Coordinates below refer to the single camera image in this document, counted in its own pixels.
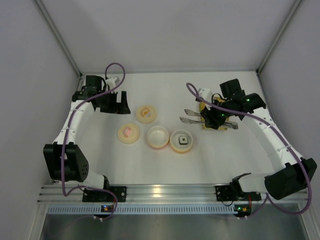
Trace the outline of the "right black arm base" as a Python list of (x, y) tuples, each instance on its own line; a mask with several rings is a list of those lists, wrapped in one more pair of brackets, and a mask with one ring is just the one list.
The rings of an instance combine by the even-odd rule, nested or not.
[(243, 192), (233, 184), (216, 185), (216, 200), (218, 202), (232, 202), (232, 201), (260, 201), (262, 199), (259, 192)]

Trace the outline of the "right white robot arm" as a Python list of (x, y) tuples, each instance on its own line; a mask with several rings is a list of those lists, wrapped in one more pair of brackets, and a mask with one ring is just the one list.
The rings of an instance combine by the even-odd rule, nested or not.
[(276, 200), (307, 188), (317, 169), (316, 162), (304, 158), (283, 136), (270, 116), (265, 102), (257, 93), (246, 94), (239, 80), (220, 84), (223, 100), (213, 98), (208, 88), (199, 89), (205, 107), (200, 112), (207, 128), (218, 129), (228, 117), (236, 116), (251, 130), (267, 154), (272, 173), (244, 173), (232, 182), (240, 194), (268, 193)]

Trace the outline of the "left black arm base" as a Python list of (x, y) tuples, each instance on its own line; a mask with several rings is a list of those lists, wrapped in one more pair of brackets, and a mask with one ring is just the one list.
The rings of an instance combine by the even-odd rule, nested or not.
[[(118, 202), (126, 202), (126, 186), (110, 186), (108, 190), (116, 196)], [(89, 189), (83, 190), (82, 202), (84, 203), (111, 203), (114, 200), (114, 196), (105, 191)]]

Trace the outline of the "green sushi roll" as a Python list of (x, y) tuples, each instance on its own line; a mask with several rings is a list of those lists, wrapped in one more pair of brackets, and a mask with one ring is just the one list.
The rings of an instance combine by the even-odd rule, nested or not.
[(189, 140), (188, 140), (188, 137), (186, 135), (180, 135), (178, 137), (178, 142), (179, 142), (179, 145), (188, 145), (189, 143)]

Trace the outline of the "metal tongs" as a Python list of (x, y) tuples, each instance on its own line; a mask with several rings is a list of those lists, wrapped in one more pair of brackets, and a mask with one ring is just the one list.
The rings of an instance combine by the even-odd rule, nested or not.
[[(190, 109), (184, 109), (184, 112), (191, 117), (199, 117), (201, 118), (201, 114), (198, 112), (195, 112), (193, 110)], [(202, 127), (204, 127), (205, 129), (210, 128), (213, 129), (211, 124), (206, 124), (206, 122), (204, 120), (192, 120), (189, 118), (185, 118), (185, 117), (180, 117), (179, 118), (181, 120), (182, 123), (184, 124), (197, 124), (197, 125), (201, 125)], [(234, 129), (237, 130), (239, 128), (238, 124), (236, 122), (233, 121), (225, 121), (224, 124), (218, 126), (218, 130), (220, 129)]]

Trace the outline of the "cream lid pink label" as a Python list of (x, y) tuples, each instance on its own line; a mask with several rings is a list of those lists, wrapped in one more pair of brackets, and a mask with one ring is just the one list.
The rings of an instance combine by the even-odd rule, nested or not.
[(126, 123), (119, 128), (117, 137), (123, 144), (133, 144), (140, 137), (140, 128), (136, 124)]

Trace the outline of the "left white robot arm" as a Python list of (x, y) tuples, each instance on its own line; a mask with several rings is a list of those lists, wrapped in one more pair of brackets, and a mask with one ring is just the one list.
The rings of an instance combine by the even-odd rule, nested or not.
[(58, 136), (43, 148), (43, 155), (52, 180), (66, 183), (77, 182), (83, 186), (108, 189), (108, 178), (90, 169), (89, 160), (79, 144), (87, 123), (96, 110), (106, 114), (129, 115), (127, 92), (113, 91), (121, 80), (117, 77), (104, 79), (87, 75), (84, 85), (71, 98), (68, 117)]

